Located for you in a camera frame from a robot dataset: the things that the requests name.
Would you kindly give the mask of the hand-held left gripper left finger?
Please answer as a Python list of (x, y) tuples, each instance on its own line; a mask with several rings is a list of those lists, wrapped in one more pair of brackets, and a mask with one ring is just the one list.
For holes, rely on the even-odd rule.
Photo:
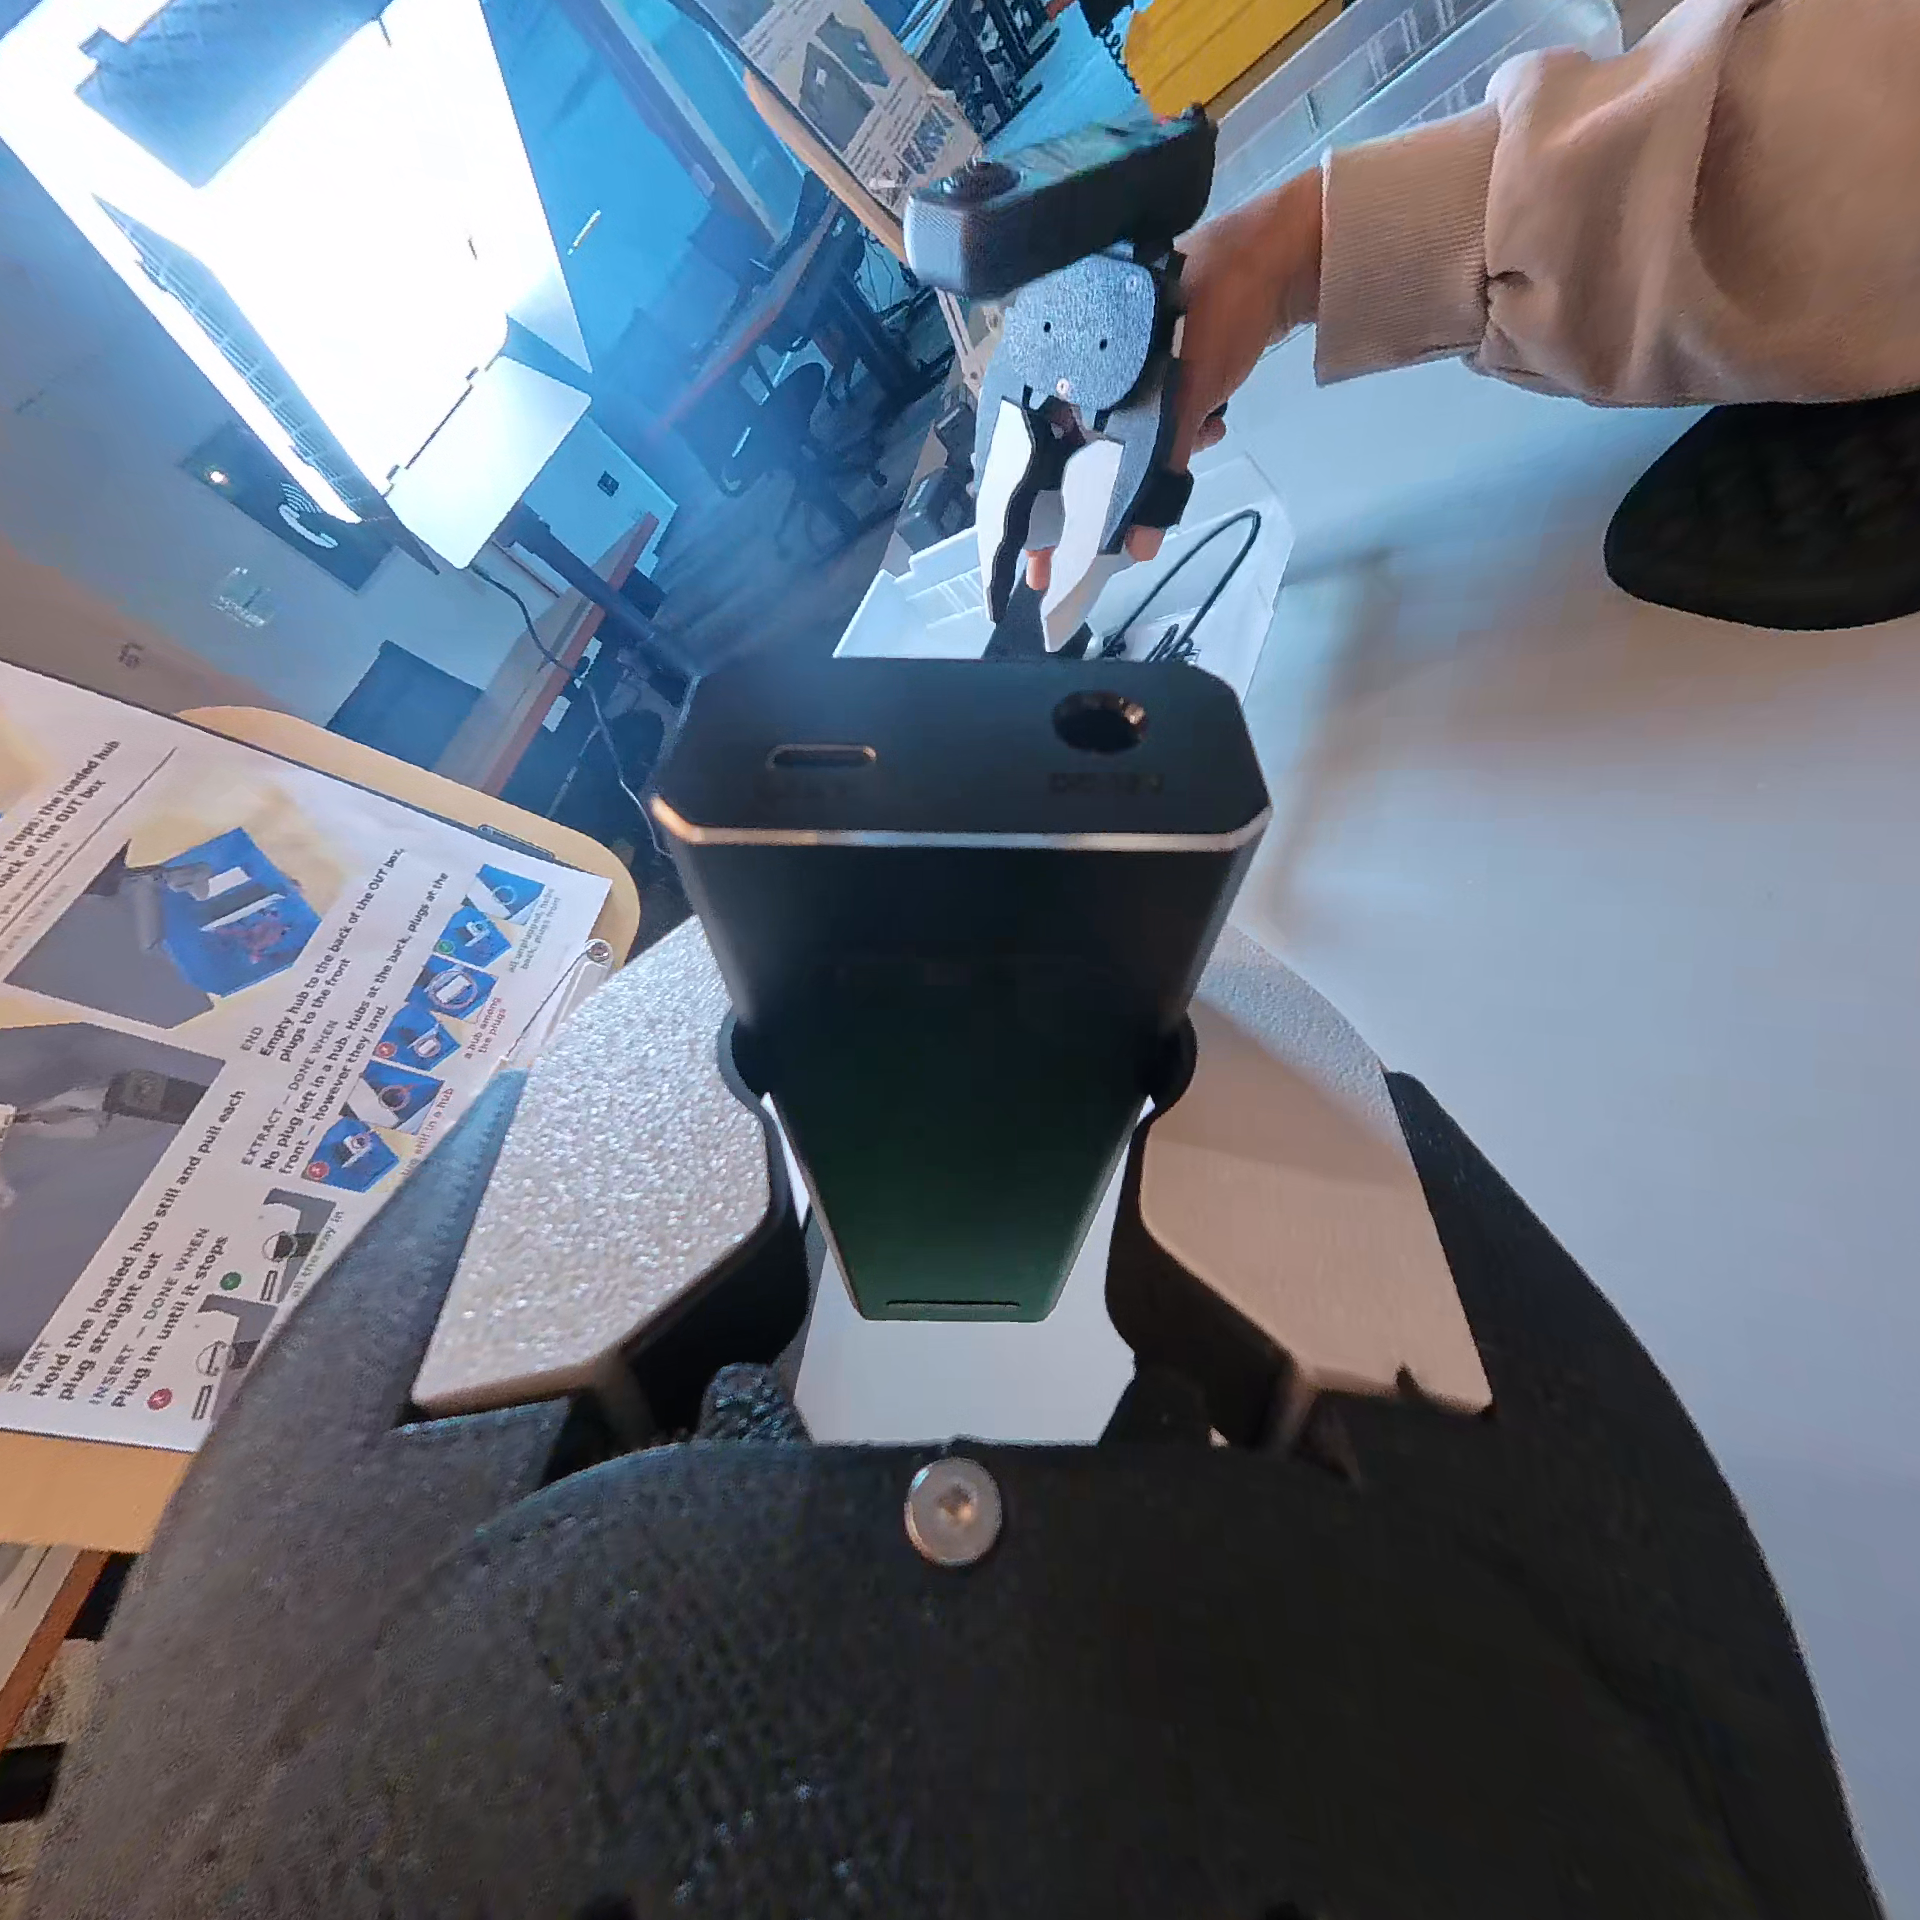
[(732, 1053), (730, 987), (687, 918), (525, 1074), (414, 1403), (586, 1401), (620, 1442), (695, 1427), (713, 1376), (806, 1329), (804, 1203)]

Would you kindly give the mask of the person's right forearm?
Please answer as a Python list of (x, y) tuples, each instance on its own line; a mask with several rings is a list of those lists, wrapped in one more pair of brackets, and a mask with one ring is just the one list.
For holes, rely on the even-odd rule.
[(1335, 152), (1313, 361), (1614, 408), (1913, 393), (1917, 4), (1677, 4)]

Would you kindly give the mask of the wooden book stand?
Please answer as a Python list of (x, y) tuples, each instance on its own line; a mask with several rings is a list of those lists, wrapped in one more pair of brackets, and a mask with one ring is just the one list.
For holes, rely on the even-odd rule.
[(860, 2), (751, 2), (726, 28), (759, 118), (906, 266), (911, 195), (985, 155), (961, 102)]

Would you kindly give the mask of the clear plastic bin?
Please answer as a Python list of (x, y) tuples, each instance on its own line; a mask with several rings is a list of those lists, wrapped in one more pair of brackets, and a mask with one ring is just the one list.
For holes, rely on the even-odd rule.
[(1572, 46), (1622, 51), (1609, 2), (1359, 2), (1254, 84), (1219, 124), (1215, 155), (1271, 165), (1476, 106), (1499, 65)]
[[(1115, 577), (1089, 616), (1089, 653), (1188, 660), (1239, 694), (1254, 681), (1293, 549), (1293, 524), (1249, 456), (1199, 472), (1183, 521), (1162, 554)], [(882, 571), (834, 653), (981, 659), (991, 624), (975, 541), (953, 536)]]

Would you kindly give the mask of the wide dark grey usb hub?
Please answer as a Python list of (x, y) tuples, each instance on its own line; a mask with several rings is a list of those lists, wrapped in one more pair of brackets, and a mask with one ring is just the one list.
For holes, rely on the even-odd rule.
[(1059, 1302), (1271, 800), (1196, 662), (743, 657), (652, 811), (870, 1322)]

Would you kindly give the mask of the yellow bin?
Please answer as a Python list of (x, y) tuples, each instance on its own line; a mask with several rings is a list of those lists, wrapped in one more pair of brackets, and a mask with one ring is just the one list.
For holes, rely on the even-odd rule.
[(1148, 109), (1234, 107), (1324, 33), (1339, 2), (1153, 2), (1125, 28), (1121, 56)]

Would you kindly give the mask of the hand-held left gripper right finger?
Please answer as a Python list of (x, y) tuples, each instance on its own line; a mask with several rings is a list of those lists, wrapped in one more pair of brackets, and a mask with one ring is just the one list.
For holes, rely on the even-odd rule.
[(1226, 928), (1137, 1128), (1107, 1307), (1137, 1378), (1230, 1449), (1286, 1444), (1319, 1401), (1449, 1418), (1494, 1390), (1385, 1070), (1277, 956)]

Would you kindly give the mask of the person's right hand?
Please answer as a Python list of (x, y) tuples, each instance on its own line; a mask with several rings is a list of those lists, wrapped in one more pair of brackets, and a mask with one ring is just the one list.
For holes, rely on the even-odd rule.
[(1226, 435), (1226, 409), (1259, 357), (1316, 316), (1324, 261), (1324, 177), (1313, 170), (1188, 229), (1183, 326), (1170, 462)]

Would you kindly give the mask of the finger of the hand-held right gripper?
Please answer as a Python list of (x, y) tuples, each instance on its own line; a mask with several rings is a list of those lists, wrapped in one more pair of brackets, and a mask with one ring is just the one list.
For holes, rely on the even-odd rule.
[(1108, 536), (1108, 510), (1121, 485), (1122, 444), (1046, 432), (1039, 450), (1039, 635), (1059, 657), (1089, 622), (1115, 577), (1134, 564), (1126, 538)]
[(1044, 590), (1027, 581), (1030, 554), (1054, 554), (1066, 536), (1066, 466), (1084, 445), (1077, 409), (1001, 398), (975, 456), (975, 577), (991, 624), (987, 659), (1068, 657), (1069, 630), (1052, 635)]

